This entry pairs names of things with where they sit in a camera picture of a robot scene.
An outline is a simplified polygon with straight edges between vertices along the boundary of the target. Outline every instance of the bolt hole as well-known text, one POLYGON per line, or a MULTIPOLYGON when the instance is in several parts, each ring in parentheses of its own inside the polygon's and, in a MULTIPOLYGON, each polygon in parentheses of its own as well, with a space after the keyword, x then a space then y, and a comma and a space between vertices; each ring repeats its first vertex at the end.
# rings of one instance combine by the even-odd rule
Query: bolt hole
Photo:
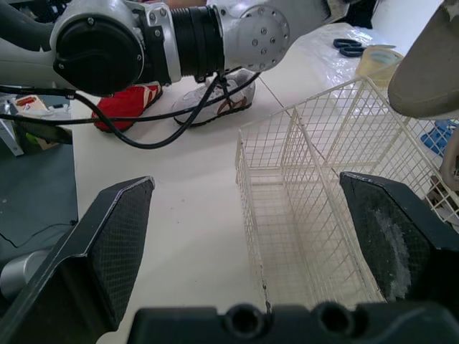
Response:
POLYGON ((249 340, 261 335, 265 327, 264 317, 251 305, 239 305, 228 311, 226 328, 239 339, 249 340))
POLYGON ((351 320, 340 307, 335 305, 327 306, 322 311, 320 319, 328 331, 338 335, 349 334, 351 320))

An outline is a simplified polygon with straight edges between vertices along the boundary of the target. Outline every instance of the wire mesh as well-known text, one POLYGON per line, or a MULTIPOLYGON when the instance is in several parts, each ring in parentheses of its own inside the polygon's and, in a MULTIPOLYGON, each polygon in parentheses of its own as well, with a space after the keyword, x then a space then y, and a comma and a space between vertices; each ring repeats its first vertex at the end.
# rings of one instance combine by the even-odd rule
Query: wire mesh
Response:
POLYGON ((383 300, 339 174, 401 181, 452 221, 457 195, 441 181, 441 158, 420 140, 432 128, 432 121, 395 114, 367 78, 241 128, 237 182, 261 302, 313 307, 333 300, 353 307, 383 300))

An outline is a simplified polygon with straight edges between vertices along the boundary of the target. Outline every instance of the clear plastic sheet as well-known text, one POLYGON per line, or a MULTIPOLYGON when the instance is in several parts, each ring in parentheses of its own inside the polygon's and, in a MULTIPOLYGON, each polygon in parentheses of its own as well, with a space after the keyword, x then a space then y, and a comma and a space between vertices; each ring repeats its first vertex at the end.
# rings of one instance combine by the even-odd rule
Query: clear plastic sheet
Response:
POLYGON ((326 88, 341 85, 356 77, 359 58, 344 57, 333 46, 337 38, 355 39, 364 46, 385 44, 381 39, 349 24, 330 24, 300 37, 295 43, 305 55, 310 57, 314 69, 326 88))

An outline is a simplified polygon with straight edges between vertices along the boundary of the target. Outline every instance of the shoe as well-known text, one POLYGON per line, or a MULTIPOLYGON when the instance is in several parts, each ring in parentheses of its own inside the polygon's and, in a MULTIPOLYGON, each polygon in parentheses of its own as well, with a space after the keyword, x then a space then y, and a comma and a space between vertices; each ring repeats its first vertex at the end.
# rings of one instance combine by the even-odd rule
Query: shoe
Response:
MULTIPOLYGON (((231 92, 233 89, 245 84, 251 77, 253 73, 249 72, 248 70, 240 70, 237 73, 232 75, 227 75, 227 89, 228 92, 231 92)), ((207 91, 207 88, 210 84, 207 83, 206 85, 201 86, 200 88, 188 92, 179 99, 174 106, 172 107, 172 111, 179 111, 186 108, 191 108, 197 106, 199 101, 204 96, 204 93, 207 91)), ((210 95, 209 100, 215 99, 217 97, 222 96, 223 89, 220 85, 217 85, 214 89, 214 92, 210 95)), ((216 104, 210 105, 202 109, 200 114, 196 117, 196 119, 191 124, 191 127, 199 127, 200 125, 207 124, 216 120, 219 117, 229 115, 231 113, 237 113, 239 111, 246 110, 252 106, 253 98, 255 96, 255 82, 252 82, 246 88, 236 92, 230 98, 231 102, 228 102, 227 99, 224 99, 216 104)), ((186 120, 188 120, 191 113, 186 113, 184 115, 176 116, 174 119, 175 121, 183 125, 186 120)))
MULTIPOLYGON (((163 90, 159 85, 132 86, 122 92, 117 92, 113 97, 102 98, 98 108, 111 117, 140 117, 143 112, 151 107, 161 96, 163 90)), ((120 131, 126 131, 135 122, 113 122, 120 131)), ((105 133, 111 133, 111 129, 103 122, 94 123, 95 127, 105 133)))

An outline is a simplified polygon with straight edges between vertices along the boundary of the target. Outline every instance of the red object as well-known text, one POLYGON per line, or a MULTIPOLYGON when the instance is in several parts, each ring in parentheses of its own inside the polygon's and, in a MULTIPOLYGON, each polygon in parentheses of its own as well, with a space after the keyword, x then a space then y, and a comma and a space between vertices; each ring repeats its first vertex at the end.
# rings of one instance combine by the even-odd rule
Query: red object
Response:
MULTIPOLYGON (((126 91, 117 92, 113 97, 102 98, 98 108, 107 116, 111 117, 140 117, 143 112, 152 106, 163 94, 161 86, 132 86, 126 91)), ((134 122, 113 122, 120 131, 126 131, 133 126, 134 122)), ((110 128, 102 122, 94 125, 106 133, 111 133, 110 128)))
POLYGON ((25 105, 27 105, 27 104, 32 104, 32 103, 35 102, 36 100, 37 100, 36 97, 22 98, 22 99, 16 101, 16 105, 17 105, 17 106, 25 106, 25 105))

